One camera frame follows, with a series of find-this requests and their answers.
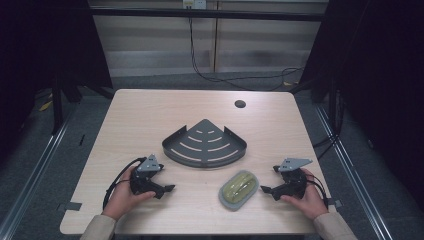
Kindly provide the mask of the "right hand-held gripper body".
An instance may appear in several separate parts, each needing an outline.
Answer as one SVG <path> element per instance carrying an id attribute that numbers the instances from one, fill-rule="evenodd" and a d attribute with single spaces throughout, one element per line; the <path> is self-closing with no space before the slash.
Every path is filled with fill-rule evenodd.
<path id="1" fill-rule="evenodd" d="M 310 163 L 312 163 L 311 159 L 285 158 L 280 165 L 273 167 L 274 171 L 280 173 L 284 180 L 284 183 L 280 185 L 282 195 L 303 197 L 307 177 L 301 168 Z"/>

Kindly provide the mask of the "person's right hand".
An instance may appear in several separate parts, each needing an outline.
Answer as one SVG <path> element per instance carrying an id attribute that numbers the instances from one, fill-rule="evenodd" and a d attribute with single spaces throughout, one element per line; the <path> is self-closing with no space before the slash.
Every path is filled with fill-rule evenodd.
<path id="1" fill-rule="evenodd" d="M 314 220 L 317 217 L 327 214 L 329 210 L 324 204 L 316 185 L 314 184 L 314 175 L 307 169 L 302 168 L 308 183 L 305 188 L 304 196 L 299 199 L 293 196 L 282 195 L 280 199 L 291 204 L 300 210 L 308 219 Z"/>

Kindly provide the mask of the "metal floor rail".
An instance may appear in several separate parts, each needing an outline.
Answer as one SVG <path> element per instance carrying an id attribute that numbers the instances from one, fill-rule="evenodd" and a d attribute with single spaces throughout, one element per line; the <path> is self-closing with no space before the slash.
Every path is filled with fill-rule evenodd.
<path id="1" fill-rule="evenodd" d="M 315 109 L 326 134 L 331 141 L 331 147 L 334 149 L 345 173 L 347 174 L 347 178 L 349 179 L 376 236 L 379 240 L 394 240 L 384 218 L 367 191 L 342 141 L 336 136 L 333 129 L 330 127 L 329 116 L 325 109 L 320 105 L 316 106 Z"/>
<path id="2" fill-rule="evenodd" d="M 48 143 L 34 166 L 34 169 L 28 175 L 25 185 L 19 192 L 17 199 L 0 225 L 0 240 L 12 240 L 30 201 L 38 188 L 41 178 L 52 161 L 52 158 L 67 131 L 69 121 L 74 115 L 76 107 L 76 104 L 70 105 L 62 123 L 60 123 L 56 130 L 51 134 Z"/>

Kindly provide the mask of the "black horizontal frame bar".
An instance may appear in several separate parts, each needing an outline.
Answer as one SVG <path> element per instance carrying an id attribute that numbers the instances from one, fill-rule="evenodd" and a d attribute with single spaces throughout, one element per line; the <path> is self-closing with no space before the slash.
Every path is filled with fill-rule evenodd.
<path id="1" fill-rule="evenodd" d="M 92 15 L 104 16 L 141 16 L 141 17 L 182 17 L 211 19 L 247 19 L 247 20 L 281 20 L 321 22 L 324 14 L 252 12 L 228 10 L 185 10 L 185 9 L 135 9 L 135 8 L 90 8 Z"/>

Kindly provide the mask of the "dark curtain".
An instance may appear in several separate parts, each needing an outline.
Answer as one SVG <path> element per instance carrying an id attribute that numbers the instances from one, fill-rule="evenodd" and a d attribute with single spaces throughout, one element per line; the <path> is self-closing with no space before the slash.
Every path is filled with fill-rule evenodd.
<path id="1" fill-rule="evenodd" d="M 0 0 L 0 163 L 17 145 L 36 92 L 71 102 L 78 88 L 110 98 L 105 54 L 88 0 Z"/>
<path id="2" fill-rule="evenodd" d="M 303 76 L 335 83 L 352 116 L 424 204 L 424 0 L 329 0 Z"/>

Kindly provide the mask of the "dark grey corner shelf rack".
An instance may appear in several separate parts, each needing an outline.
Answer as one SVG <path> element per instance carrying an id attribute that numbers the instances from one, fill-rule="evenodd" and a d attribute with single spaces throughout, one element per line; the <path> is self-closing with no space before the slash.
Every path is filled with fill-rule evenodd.
<path id="1" fill-rule="evenodd" d="M 171 160 L 193 168 L 219 168 L 241 159 L 247 143 L 225 127 L 219 129 L 203 119 L 188 129 L 183 126 L 163 142 L 164 154 Z"/>

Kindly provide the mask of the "white wall socket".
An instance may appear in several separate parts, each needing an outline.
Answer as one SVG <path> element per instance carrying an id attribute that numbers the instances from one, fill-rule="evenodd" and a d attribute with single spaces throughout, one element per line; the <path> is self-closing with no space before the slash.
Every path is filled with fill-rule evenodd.
<path id="1" fill-rule="evenodd" d="M 206 10 L 207 2 L 206 0 L 182 0 L 184 9 L 197 9 L 197 10 Z"/>

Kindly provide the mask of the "black metal stand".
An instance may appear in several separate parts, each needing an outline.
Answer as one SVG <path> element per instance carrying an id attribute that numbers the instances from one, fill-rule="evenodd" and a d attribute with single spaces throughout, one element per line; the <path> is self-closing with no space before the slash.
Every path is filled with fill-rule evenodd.
<path id="1" fill-rule="evenodd" d="M 55 135 L 61 128 L 63 120 L 63 109 L 62 109 L 62 91 L 61 81 L 55 76 L 52 85 L 52 103 L 54 113 L 54 124 L 52 134 Z"/>

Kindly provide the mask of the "person's left hand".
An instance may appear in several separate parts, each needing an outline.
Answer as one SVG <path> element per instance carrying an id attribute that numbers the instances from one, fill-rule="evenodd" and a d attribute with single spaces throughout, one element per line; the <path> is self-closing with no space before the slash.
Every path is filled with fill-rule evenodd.
<path id="1" fill-rule="evenodd" d="M 114 188 L 107 205 L 102 211 L 102 215 L 108 216 L 118 221 L 122 216 L 131 211 L 141 202 L 155 196 L 152 191 L 139 195 L 134 195 L 130 188 L 130 176 L 134 166 L 127 169 L 121 176 L 118 184 Z"/>

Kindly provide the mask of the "yellow-green soap bar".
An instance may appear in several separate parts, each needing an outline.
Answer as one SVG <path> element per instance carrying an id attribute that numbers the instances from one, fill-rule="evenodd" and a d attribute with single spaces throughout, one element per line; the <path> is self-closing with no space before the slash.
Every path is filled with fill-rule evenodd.
<path id="1" fill-rule="evenodd" d="M 241 172 L 224 186 L 223 197 L 229 203 L 241 202 L 255 186 L 255 176 L 250 172 Z"/>

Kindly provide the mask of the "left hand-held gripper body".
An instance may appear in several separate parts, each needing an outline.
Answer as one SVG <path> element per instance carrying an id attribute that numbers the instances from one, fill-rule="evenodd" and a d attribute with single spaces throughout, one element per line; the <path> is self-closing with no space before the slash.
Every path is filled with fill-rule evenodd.
<path id="1" fill-rule="evenodd" d="M 147 158 L 142 158 L 140 164 L 135 167 L 130 175 L 130 189 L 134 195 L 146 192 L 160 191 L 161 185 L 152 181 L 152 178 L 162 170 L 163 165 L 159 164 L 156 156 L 151 154 Z"/>

